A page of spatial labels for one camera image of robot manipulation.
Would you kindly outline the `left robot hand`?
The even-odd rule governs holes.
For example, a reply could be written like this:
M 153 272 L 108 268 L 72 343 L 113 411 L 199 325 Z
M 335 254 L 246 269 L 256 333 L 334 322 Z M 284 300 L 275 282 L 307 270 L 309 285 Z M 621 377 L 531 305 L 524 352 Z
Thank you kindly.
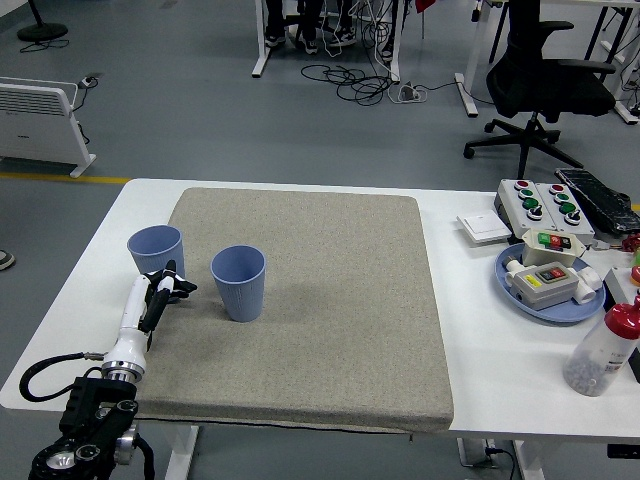
M 139 275 L 130 290 L 115 345 L 104 356 L 102 377 L 139 382 L 146 371 L 145 355 L 152 332 L 171 300 L 188 298 L 197 286 L 177 273 L 171 259 L 157 271 Z

